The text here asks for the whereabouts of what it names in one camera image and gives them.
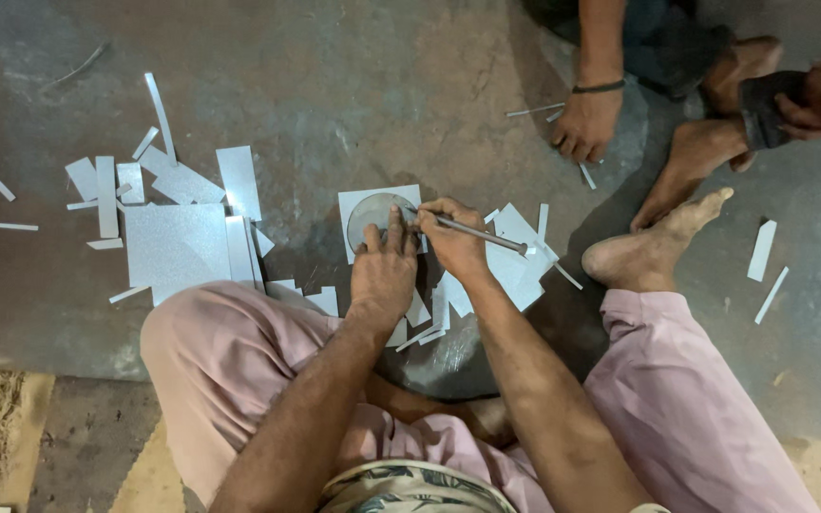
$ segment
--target metal strip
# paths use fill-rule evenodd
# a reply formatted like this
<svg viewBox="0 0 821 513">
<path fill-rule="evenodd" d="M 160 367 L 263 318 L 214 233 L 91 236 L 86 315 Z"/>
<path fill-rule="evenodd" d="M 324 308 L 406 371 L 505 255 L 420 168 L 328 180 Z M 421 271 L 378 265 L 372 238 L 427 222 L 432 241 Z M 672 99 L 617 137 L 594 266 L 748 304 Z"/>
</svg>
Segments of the metal strip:
<svg viewBox="0 0 821 513">
<path fill-rule="evenodd" d="M 249 252 L 249 239 L 245 234 L 243 216 L 230 216 L 225 220 L 227 229 L 227 259 L 230 262 L 230 279 L 240 285 L 256 288 Z"/>
<path fill-rule="evenodd" d="M 511 118 L 513 116 L 522 116 L 525 114 L 530 114 L 531 112 L 549 111 L 550 109 L 555 109 L 556 107 L 562 107 L 564 105 L 565 102 L 561 101 L 559 103 L 554 103 L 553 105 L 547 105 L 546 107 L 538 107 L 536 109 L 531 109 L 529 111 L 507 112 L 506 117 Z"/>
<path fill-rule="evenodd" d="M 67 165 L 66 171 L 84 201 L 97 199 L 97 170 L 88 157 Z"/>
<path fill-rule="evenodd" d="M 135 149 L 135 152 L 131 154 L 131 159 L 136 161 L 139 157 L 142 156 L 142 153 L 147 150 L 148 146 L 151 146 L 151 141 L 154 140 L 154 136 L 160 132 L 157 130 L 157 127 L 151 127 L 148 130 L 148 133 L 144 135 L 144 139 L 142 139 L 142 143 L 138 145 L 138 148 Z"/>
<path fill-rule="evenodd" d="M 0 180 L 0 192 L 2 195 L 6 197 L 6 200 L 13 202 L 15 201 L 15 194 L 8 190 L 8 187 Z"/>
<path fill-rule="evenodd" d="M 144 203 L 144 183 L 142 183 L 142 165 L 137 162 L 116 164 L 122 187 L 129 186 L 128 192 L 122 192 L 122 203 Z"/>
<path fill-rule="evenodd" d="M 207 178 L 180 163 L 170 166 L 170 159 L 154 146 L 148 146 L 139 159 L 142 168 L 157 175 L 152 187 L 178 204 L 220 203 L 226 192 Z"/>
<path fill-rule="evenodd" d="M 68 210 L 77 210 L 77 209 L 79 209 L 79 208 L 90 208 L 90 207 L 92 207 L 92 206 L 97 206 L 98 204 L 99 204 L 99 202 L 97 202 L 97 200 L 91 200 L 91 201 L 89 201 L 89 202 L 84 202 L 84 203 L 71 203 L 71 204 L 67 204 L 67 205 L 66 205 L 66 208 L 67 208 Z"/>
<path fill-rule="evenodd" d="M 176 167 L 176 148 L 173 147 L 173 137 L 170 135 L 170 123 L 167 123 L 167 112 L 163 109 L 161 93 L 157 90 L 157 82 L 154 81 L 153 74 L 145 73 L 144 79 L 148 82 L 148 89 L 151 91 L 151 99 L 154 100 L 154 109 L 157 110 L 157 120 L 161 123 L 161 130 L 163 130 L 163 144 L 166 147 L 167 156 L 170 158 L 170 167 Z"/>
<path fill-rule="evenodd" d="M 784 277 L 787 276 L 787 271 L 787 266 L 785 266 L 781 271 L 781 275 L 778 276 L 778 279 L 774 282 L 774 285 L 772 285 L 772 290 L 768 293 L 768 297 L 765 298 L 765 303 L 762 304 L 762 307 L 759 309 L 759 313 L 755 316 L 756 324 L 762 324 L 762 317 L 765 317 L 765 312 L 768 311 L 768 307 L 772 306 L 774 296 L 778 293 L 778 288 L 781 287 L 781 284 L 784 282 Z"/>
<path fill-rule="evenodd" d="M 36 232 L 40 229 L 37 225 L 15 225 L 12 223 L 0 223 L 0 228 L 8 228 L 9 230 L 28 230 L 29 232 Z"/>
<path fill-rule="evenodd" d="M 122 247 L 122 239 L 110 238 L 106 240 L 92 240 L 87 243 L 88 246 L 94 249 L 119 249 Z"/>
<path fill-rule="evenodd" d="M 585 167 L 585 164 L 579 162 L 578 167 L 582 168 L 582 174 L 585 175 L 585 180 L 587 180 L 587 184 L 591 187 L 591 190 L 593 191 L 597 189 L 598 186 L 594 184 L 594 180 L 591 180 L 591 175 L 587 173 L 587 167 Z"/>
<path fill-rule="evenodd" d="M 258 201 L 252 149 L 249 146 L 238 146 L 216 150 L 215 153 L 217 164 L 221 168 L 223 188 L 227 192 L 227 203 L 234 215 L 261 221 L 262 209 Z"/>
<path fill-rule="evenodd" d="M 113 304 L 116 301 L 119 301 L 120 299 L 125 299 L 126 297 L 129 297 L 132 294 L 138 294 L 139 292 L 145 290 L 146 288 L 148 288 L 146 285 L 145 286 L 136 286 L 135 288 L 130 288 L 129 290 L 126 290 L 125 292 L 123 292 L 121 294 L 117 294 L 113 297 L 110 297 L 109 298 L 109 304 Z"/>
<path fill-rule="evenodd" d="M 550 205 L 540 204 L 540 217 L 537 218 L 537 240 L 544 242 L 546 239 L 546 218 L 550 215 Z"/>
<path fill-rule="evenodd" d="M 100 218 L 100 238 L 120 236 L 119 215 L 116 214 L 116 168 L 112 157 L 96 157 L 97 212 Z"/>
</svg>

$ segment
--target white metal strip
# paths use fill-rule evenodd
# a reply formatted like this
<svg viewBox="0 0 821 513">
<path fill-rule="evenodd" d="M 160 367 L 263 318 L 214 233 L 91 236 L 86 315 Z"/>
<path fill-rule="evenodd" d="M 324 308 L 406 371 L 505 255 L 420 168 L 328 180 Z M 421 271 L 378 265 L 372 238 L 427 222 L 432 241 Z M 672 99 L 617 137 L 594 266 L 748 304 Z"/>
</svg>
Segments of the white metal strip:
<svg viewBox="0 0 821 513">
<path fill-rule="evenodd" d="M 112 157 L 96 157 L 97 212 L 100 217 L 100 238 L 120 236 L 120 221 L 116 214 L 116 168 Z"/>
<path fill-rule="evenodd" d="M 550 205 L 540 204 L 540 217 L 537 218 L 537 240 L 545 242 L 546 239 L 546 218 L 550 214 Z"/>
<path fill-rule="evenodd" d="M 249 146 L 238 146 L 216 150 L 215 153 L 217 164 L 221 168 L 223 188 L 227 192 L 227 203 L 233 209 L 234 215 L 261 221 L 262 209 L 258 202 L 252 149 Z"/>
<path fill-rule="evenodd" d="M 765 312 L 768 311 L 768 307 L 772 306 L 772 301 L 774 300 L 774 295 L 778 293 L 778 288 L 781 287 L 781 284 L 784 282 L 784 277 L 787 276 L 787 267 L 785 266 L 782 269 L 781 274 L 778 276 L 778 279 L 772 285 L 772 290 L 768 293 L 768 297 L 765 298 L 765 303 L 762 304 L 762 307 L 759 309 L 759 313 L 755 316 L 755 323 L 761 324 L 762 317 L 765 317 Z"/>
<path fill-rule="evenodd" d="M 88 157 L 67 165 L 66 171 L 84 201 L 97 199 L 97 170 Z"/>
<path fill-rule="evenodd" d="M 15 194 L 8 190 L 8 187 L 0 180 L 0 192 L 2 195 L 6 197 L 6 200 L 13 202 L 15 201 Z"/>
<path fill-rule="evenodd" d="M 170 135 L 170 123 L 167 123 L 167 112 L 163 109 L 161 93 L 157 90 L 157 82 L 154 81 L 154 76 L 151 73 L 145 73 L 144 79 L 148 82 L 151 99 L 154 100 L 154 109 L 157 110 L 157 120 L 161 123 L 163 144 L 167 150 L 167 157 L 170 158 L 170 167 L 176 167 L 176 148 L 173 147 L 173 137 Z"/>
<path fill-rule="evenodd" d="M 15 225 L 13 223 L 0 223 L 0 228 L 8 228 L 9 230 L 28 230 L 29 232 L 36 232 L 40 229 L 37 225 Z"/>
<path fill-rule="evenodd" d="M 753 258 L 750 259 L 750 267 L 746 272 L 746 277 L 756 281 L 762 281 L 765 276 L 765 267 L 768 265 L 768 255 L 772 251 L 772 240 L 774 231 L 778 228 L 775 221 L 769 221 L 759 227 L 759 236 L 755 239 Z"/>
<path fill-rule="evenodd" d="M 591 175 L 587 173 L 587 167 L 585 167 L 585 164 L 579 162 L 578 167 L 582 168 L 582 174 L 585 175 L 585 180 L 587 180 L 587 184 L 591 187 L 591 190 L 593 191 L 597 189 L 598 186 L 594 184 L 594 180 L 591 180 Z"/>
<path fill-rule="evenodd" d="M 122 239 L 108 238 L 106 240 L 92 240 L 88 242 L 87 245 L 94 249 L 119 249 L 122 247 Z"/>
<path fill-rule="evenodd" d="M 146 133 L 144 139 L 142 139 L 142 143 L 139 144 L 135 152 L 131 154 L 133 161 L 136 161 L 139 157 L 141 157 L 144 150 L 147 149 L 148 146 L 151 146 L 151 141 L 154 140 L 154 136 L 156 136 L 158 132 L 160 131 L 157 130 L 157 127 L 151 127 L 151 129 L 148 130 L 148 133 Z"/>
<path fill-rule="evenodd" d="M 144 203 L 142 165 L 137 162 L 116 164 L 116 174 L 120 178 L 120 187 L 129 186 L 126 192 L 122 192 L 122 203 Z"/>
<path fill-rule="evenodd" d="M 524 114 L 530 114 L 531 112 L 549 111 L 550 109 L 555 109 L 557 107 L 562 107 L 564 105 L 565 102 L 561 101 L 559 103 L 554 103 L 553 105 L 547 105 L 546 107 L 538 107 L 536 109 L 531 109 L 530 111 L 507 112 L 506 117 L 511 118 L 513 116 L 522 116 Z"/>
<path fill-rule="evenodd" d="M 117 294 L 113 297 L 110 297 L 109 298 L 109 304 L 113 304 L 116 301 L 119 301 L 121 299 L 125 299 L 126 297 L 129 297 L 132 294 L 138 294 L 139 292 L 141 292 L 141 291 L 143 291 L 147 288 L 148 287 L 146 285 L 145 286 L 136 286 L 135 288 L 130 288 L 129 290 L 126 290 L 125 292 L 123 292 L 121 294 Z"/>
<path fill-rule="evenodd" d="M 91 200 L 91 201 L 89 201 L 89 202 L 84 202 L 84 203 L 71 203 L 71 204 L 67 204 L 67 205 L 66 205 L 66 208 L 67 208 L 68 210 L 77 210 L 77 209 L 79 209 L 79 208 L 90 208 L 90 207 L 92 207 L 92 206 L 97 206 L 98 204 L 99 204 L 99 202 L 97 202 L 97 200 Z"/>
<path fill-rule="evenodd" d="M 225 222 L 230 279 L 240 285 L 256 288 L 256 277 L 253 274 L 249 239 L 245 234 L 246 226 L 243 216 L 230 216 L 225 219 Z"/>
</svg>

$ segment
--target foot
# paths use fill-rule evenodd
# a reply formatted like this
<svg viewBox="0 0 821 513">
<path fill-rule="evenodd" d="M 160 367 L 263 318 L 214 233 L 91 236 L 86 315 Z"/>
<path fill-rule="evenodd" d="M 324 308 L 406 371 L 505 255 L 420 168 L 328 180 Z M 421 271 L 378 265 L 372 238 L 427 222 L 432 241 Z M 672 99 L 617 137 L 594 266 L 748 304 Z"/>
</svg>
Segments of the foot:
<svg viewBox="0 0 821 513">
<path fill-rule="evenodd" d="M 653 226 L 688 200 L 716 167 L 746 152 L 746 132 L 740 120 L 683 123 L 673 133 L 670 156 L 651 188 L 630 232 Z"/>
<path fill-rule="evenodd" d="M 782 52 L 781 41 L 771 36 L 733 43 L 702 80 L 714 110 L 724 116 L 740 112 L 740 82 L 774 73 Z"/>
<path fill-rule="evenodd" d="M 640 234 L 598 242 L 582 256 L 585 272 L 607 288 L 633 292 L 676 292 L 673 268 L 692 236 L 721 214 L 734 189 L 724 187 L 701 200 L 684 203 Z"/>
</svg>

